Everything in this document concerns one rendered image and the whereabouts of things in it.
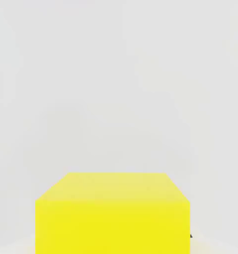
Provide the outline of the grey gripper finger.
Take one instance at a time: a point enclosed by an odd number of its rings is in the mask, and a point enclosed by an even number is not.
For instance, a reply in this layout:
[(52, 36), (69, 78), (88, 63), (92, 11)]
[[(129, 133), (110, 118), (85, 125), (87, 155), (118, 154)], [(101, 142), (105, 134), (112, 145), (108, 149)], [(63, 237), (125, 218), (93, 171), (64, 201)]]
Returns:
[(190, 238), (190, 254), (212, 254), (210, 243), (202, 237), (192, 235)]

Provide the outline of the small yellow cube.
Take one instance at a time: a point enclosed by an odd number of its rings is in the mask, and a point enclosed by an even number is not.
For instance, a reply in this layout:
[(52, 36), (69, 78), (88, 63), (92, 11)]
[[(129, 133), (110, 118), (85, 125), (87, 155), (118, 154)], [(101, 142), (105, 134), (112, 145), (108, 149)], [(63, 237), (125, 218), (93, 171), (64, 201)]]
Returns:
[(35, 202), (35, 254), (190, 254), (190, 202), (164, 173), (68, 173)]

